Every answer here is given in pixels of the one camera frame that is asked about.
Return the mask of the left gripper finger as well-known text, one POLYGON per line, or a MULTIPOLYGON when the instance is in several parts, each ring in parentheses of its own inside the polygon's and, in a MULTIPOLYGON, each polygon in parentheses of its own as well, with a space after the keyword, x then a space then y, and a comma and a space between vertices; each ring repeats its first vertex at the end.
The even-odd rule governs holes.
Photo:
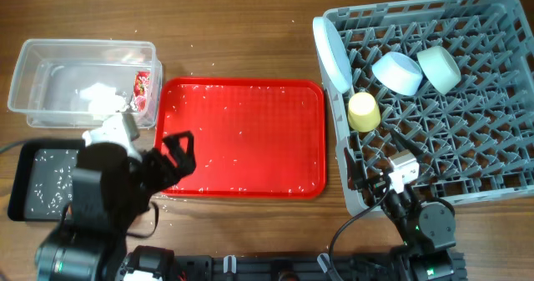
POLYGON ((179 137, 165 137, 160 145, 160 152, 176 168, 180 167, 183 162, 184 150, 182 149, 181 139, 179 137))
POLYGON ((174 141, 177 146, 175 158, 177 160, 177 174, 179 178, 191 175, 196 169, 196 160, 194 156, 194 135, 190 131, 177 133, 174 135, 174 141), (186 149, 181 146, 181 141, 187 140, 186 149))

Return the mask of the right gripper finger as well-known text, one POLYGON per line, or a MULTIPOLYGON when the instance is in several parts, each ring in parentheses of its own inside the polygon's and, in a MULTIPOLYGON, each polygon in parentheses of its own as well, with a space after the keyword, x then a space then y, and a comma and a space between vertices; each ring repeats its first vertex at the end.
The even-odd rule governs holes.
POLYGON ((348 189, 357 189, 358 166, 348 148, 344 148, 344 155, 347 167, 347 187, 348 189))
POLYGON ((408 150, 416 158, 423 158, 424 151, 421 150, 418 146, 416 146, 413 142, 409 141, 408 139, 403 138, 393 128, 389 129, 389 133, 391 135, 391 141, 395 145, 395 147, 396 147, 398 152, 402 152, 402 151, 408 150))

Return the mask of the yellow plastic cup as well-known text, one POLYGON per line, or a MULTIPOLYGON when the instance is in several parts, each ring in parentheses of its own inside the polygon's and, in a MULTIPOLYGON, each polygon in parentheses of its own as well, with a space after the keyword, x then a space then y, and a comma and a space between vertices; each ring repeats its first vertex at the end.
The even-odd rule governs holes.
POLYGON ((381 115, 375 98, 366 92, 353 95, 348 104, 347 118, 349 125, 359 133, 368 133, 377 128, 381 115))

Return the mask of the light blue bowl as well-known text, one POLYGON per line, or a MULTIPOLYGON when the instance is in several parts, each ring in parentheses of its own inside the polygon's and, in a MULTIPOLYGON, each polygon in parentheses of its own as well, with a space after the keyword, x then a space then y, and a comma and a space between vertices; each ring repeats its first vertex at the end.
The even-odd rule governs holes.
POLYGON ((391 91, 413 96, 421 84, 421 67, 403 53, 388 52, 372 65, 375 78, 391 91))

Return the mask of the red snack wrapper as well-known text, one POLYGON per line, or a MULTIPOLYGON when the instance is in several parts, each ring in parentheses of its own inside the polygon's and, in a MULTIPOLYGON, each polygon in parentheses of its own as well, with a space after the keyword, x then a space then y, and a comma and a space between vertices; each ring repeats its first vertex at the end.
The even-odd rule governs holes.
POLYGON ((138 71, 135 75, 133 95, 129 104, 133 111, 141 112, 145 109, 149 85, 150 72, 138 71))

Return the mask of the green bowl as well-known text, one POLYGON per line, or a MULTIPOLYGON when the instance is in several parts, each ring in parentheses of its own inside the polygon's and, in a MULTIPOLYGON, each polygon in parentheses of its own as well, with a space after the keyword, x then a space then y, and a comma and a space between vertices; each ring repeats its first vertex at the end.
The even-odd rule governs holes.
POLYGON ((460 81, 461 71, 451 54, 441 46, 434 46, 416 54, 426 78, 441 94, 449 93, 460 81))

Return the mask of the white tissue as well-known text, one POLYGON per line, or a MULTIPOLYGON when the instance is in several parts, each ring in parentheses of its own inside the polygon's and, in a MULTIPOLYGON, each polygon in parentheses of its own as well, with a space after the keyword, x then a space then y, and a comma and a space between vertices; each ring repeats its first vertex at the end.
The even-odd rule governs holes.
POLYGON ((88 112, 96 114, 116 113, 124 110, 126 99, 117 93, 117 89, 102 83, 82 89, 80 98, 88 105, 88 112))

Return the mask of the light blue plate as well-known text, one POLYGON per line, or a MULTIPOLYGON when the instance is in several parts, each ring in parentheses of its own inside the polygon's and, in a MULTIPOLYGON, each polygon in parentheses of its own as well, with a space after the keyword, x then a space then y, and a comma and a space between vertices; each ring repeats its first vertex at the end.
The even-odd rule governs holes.
POLYGON ((350 60, 335 25, 327 18, 316 17, 312 22, 315 46, 327 76, 339 93, 352 87, 350 60))

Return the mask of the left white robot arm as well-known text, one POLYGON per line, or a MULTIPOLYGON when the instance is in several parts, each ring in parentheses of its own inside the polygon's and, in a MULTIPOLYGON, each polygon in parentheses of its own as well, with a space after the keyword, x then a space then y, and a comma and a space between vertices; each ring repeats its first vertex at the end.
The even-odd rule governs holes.
POLYGON ((140 159, 119 143, 83 148, 73 171, 73 199, 57 227, 35 254, 39 280, 177 280, 174 252, 137 247, 128 253, 129 228, 158 206, 154 194, 196 169, 190 131, 163 140, 168 153, 153 148, 140 159))

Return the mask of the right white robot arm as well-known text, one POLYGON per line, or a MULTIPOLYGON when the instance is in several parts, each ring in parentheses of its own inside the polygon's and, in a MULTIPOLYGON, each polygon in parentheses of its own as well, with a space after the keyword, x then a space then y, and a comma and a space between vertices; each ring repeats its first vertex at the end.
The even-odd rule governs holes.
POLYGON ((367 178, 348 149, 344 150, 348 188, 370 195, 371 206, 354 215, 334 238, 353 222, 381 208, 395 225, 403 244, 389 252, 390 271, 400 280, 438 280, 453 276, 456 269, 450 248, 456 245, 455 210, 442 198, 418 198, 411 184, 419 180, 424 153, 415 144, 390 130, 398 152, 388 157, 383 173, 367 178))

